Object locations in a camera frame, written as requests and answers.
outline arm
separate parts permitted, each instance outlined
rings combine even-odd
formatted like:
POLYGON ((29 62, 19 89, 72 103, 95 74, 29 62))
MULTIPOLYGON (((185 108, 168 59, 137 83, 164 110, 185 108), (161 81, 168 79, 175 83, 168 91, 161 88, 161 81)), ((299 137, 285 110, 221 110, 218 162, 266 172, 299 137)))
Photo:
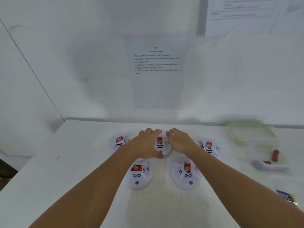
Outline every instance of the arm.
POLYGON ((164 158, 153 148, 161 132, 150 128, 141 131, 63 195, 29 228, 99 228, 132 163, 138 158, 164 158))
POLYGON ((242 228, 302 227, 304 213, 293 203, 200 148, 188 134, 166 132, 173 148, 191 159, 242 228))

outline person's right arm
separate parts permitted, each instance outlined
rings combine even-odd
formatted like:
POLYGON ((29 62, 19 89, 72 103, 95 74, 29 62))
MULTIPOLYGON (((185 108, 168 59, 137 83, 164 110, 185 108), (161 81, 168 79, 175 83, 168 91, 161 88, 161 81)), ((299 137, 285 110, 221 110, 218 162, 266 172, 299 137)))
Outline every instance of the person's right arm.
POLYGON ((191 159, 242 228, 304 227, 304 213, 262 184, 219 161, 187 134, 166 132, 173 149, 191 159))

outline paper on wall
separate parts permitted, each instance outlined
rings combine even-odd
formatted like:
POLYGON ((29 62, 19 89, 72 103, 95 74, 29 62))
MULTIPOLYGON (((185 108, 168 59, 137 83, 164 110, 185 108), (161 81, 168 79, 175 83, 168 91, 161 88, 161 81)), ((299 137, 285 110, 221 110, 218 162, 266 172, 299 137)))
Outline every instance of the paper on wall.
POLYGON ((135 107, 177 109, 187 35, 127 36, 125 47, 135 107))
POLYGON ((205 36, 299 31, 303 0, 209 0, 205 36))

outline red square tag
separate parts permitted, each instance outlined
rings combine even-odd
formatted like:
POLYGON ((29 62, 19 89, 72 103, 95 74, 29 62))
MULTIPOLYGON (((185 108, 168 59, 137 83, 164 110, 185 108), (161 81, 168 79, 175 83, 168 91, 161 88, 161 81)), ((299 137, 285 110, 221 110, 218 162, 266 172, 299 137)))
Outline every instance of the red square tag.
POLYGON ((184 169, 187 171, 188 174, 191 174, 191 163, 185 162, 184 169))
POLYGON ((163 138, 157 137, 157 144, 162 145, 163 144, 163 138))
POLYGON ((143 166, 134 165, 134 166, 131 168, 131 170, 132 170, 132 171, 139 171, 139 172, 141 172, 142 167, 143 167, 143 166))
POLYGON ((120 142, 120 141, 122 141, 122 140, 124 140, 125 139, 125 137, 124 136, 121 136, 121 137, 119 137, 119 138, 116 138, 116 142, 120 142))
POLYGON ((211 147, 212 147, 212 142, 207 141, 206 142, 206 148, 211 149, 211 147))

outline white wall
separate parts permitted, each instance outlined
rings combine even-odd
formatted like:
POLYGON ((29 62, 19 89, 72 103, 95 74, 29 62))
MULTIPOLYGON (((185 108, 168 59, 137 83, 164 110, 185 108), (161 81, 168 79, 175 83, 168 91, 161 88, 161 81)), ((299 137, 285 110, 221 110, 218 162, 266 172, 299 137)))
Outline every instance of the white wall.
MULTIPOLYGON (((0 149, 35 155, 63 119, 0 23, 0 149)), ((0 158, 17 170, 28 159, 0 158)))
POLYGON ((304 125, 303 35, 196 36, 200 0, 0 0, 63 117, 304 125), (189 33, 179 109, 135 109, 122 36, 189 33))

